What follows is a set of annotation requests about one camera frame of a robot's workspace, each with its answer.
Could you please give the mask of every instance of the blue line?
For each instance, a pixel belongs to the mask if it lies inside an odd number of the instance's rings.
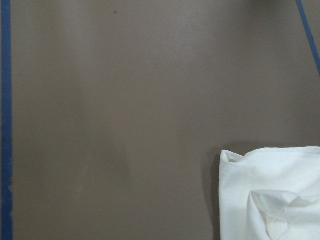
[[[13,127],[10,0],[1,0],[1,41],[1,240],[13,240]]]
[[[310,29],[310,26],[309,26],[309,23],[308,23],[308,19],[307,19],[306,13],[305,13],[304,6],[303,6],[301,0],[295,0],[295,1],[296,1],[296,4],[297,4],[299,12],[300,12],[300,16],[301,16],[301,19],[302,19],[304,30],[305,30],[306,36],[308,38],[308,41],[309,41],[309,44],[310,44],[310,48],[311,48],[311,51],[312,51],[312,54],[313,54],[313,58],[314,58],[314,61],[315,61],[315,64],[316,64],[316,68],[318,69],[318,73],[320,75],[320,57],[319,57],[317,46],[316,46],[316,43],[315,43],[315,40],[314,40],[314,36],[312,35],[311,29]]]

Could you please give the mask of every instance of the crumpled white fabric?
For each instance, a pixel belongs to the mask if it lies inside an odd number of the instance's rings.
[[[320,147],[223,150],[222,240],[320,239]]]

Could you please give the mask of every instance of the blue tape strip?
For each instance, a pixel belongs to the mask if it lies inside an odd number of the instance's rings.
[[[307,19],[307,16],[306,16],[305,9],[304,9],[304,6],[302,4],[302,1],[301,0],[295,0],[295,1],[296,1],[296,4],[297,4],[299,12],[300,12],[300,16],[301,16],[301,19],[302,19],[304,30],[305,30],[306,36],[308,38],[308,41],[309,41],[309,44],[310,44],[310,48],[311,48],[311,51],[312,51],[312,54],[313,54],[313,58],[314,58],[314,61],[315,61],[315,65],[316,65],[316,68],[318,69],[318,73],[319,73],[319,76],[320,76],[320,57],[319,57],[317,46],[316,46],[316,43],[315,43],[315,40],[314,40],[314,36],[312,35],[311,28],[309,26],[308,19]]]
[[[13,240],[12,67],[10,0],[1,0],[1,239]]]

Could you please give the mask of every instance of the white napkin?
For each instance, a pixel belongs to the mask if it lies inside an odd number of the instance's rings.
[[[320,147],[221,152],[222,240],[320,239],[319,198]]]

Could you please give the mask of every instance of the brown surface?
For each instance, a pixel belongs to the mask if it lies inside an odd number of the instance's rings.
[[[12,40],[17,240],[217,240],[221,149],[319,145],[295,1],[13,0]]]

